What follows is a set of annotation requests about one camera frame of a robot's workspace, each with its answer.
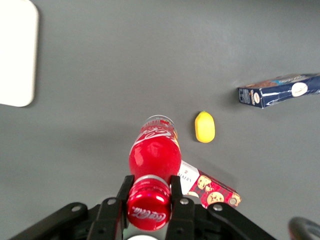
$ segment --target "bottle label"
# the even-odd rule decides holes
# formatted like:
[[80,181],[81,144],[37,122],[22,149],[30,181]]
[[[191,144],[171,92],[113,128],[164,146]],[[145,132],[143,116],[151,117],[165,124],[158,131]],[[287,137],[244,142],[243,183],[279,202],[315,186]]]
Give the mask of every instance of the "bottle label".
[[144,140],[153,139],[157,137],[166,137],[170,139],[172,142],[174,142],[178,146],[178,148],[180,148],[177,141],[177,132],[175,130],[174,125],[171,124],[171,122],[165,121],[162,118],[151,119],[148,122],[146,122],[145,125],[142,127],[139,136],[135,140],[132,148],[135,145],[143,142]]
[[164,212],[150,211],[147,209],[142,209],[140,207],[133,206],[132,210],[133,213],[131,214],[131,216],[136,217],[137,219],[151,219],[155,220],[157,223],[160,223],[167,217]]

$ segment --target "blue box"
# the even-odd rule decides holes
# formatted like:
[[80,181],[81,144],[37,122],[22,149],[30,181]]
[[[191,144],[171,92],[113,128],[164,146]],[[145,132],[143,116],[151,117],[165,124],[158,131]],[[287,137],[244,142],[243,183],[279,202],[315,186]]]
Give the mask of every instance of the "blue box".
[[289,74],[238,87],[242,104],[266,108],[288,99],[320,94],[320,73]]

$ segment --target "snack box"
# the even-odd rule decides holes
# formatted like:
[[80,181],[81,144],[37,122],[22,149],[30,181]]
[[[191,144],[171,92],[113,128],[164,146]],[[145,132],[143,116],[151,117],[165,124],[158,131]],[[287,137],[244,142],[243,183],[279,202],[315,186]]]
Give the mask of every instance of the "snack box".
[[242,104],[266,108],[288,99],[320,93],[320,73],[289,74],[238,87]]
[[241,197],[234,189],[185,161],[181,163],[178,176],[182,194],[199,198],[204,208],[217,202],[237,207],[241,202]]

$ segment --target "coca-cola logo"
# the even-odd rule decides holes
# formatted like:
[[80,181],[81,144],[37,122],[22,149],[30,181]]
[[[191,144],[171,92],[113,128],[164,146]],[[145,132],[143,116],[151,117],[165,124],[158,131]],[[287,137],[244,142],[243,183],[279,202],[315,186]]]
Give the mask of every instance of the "coca-cola logo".
[[153,128],[146,129],[143,132],[141,132],[139,134],[139,136],[137,137],[134,145],[137,145],[138,143],[141,143],[144,140],[153,139],[153,138],[161,137],[161,136],[167,137],[169,139],[173,138],[171,132],[169,132],[168,130],[163,129],[163,128],[158,128],[158,127],[153,127]]
[[164,212],[150,211],[147,209],[142,209],[140,207],[133,206],[132,210],[133,213],[131,214],[131,216],[136,217],[137,219],[151,219],[159,223],[167,217],[167,215]]

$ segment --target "white object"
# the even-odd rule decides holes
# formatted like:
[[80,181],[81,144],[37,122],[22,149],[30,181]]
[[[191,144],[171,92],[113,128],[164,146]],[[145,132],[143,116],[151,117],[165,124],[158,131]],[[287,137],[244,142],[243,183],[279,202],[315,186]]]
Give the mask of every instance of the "white object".
[[24,107],[34,98],[38,24],[29,0],[0,0],[0,104]]
[[296,82],[292,85],[291,94],[293,97],[300,97],[308,91],[308,85],[304,82]]

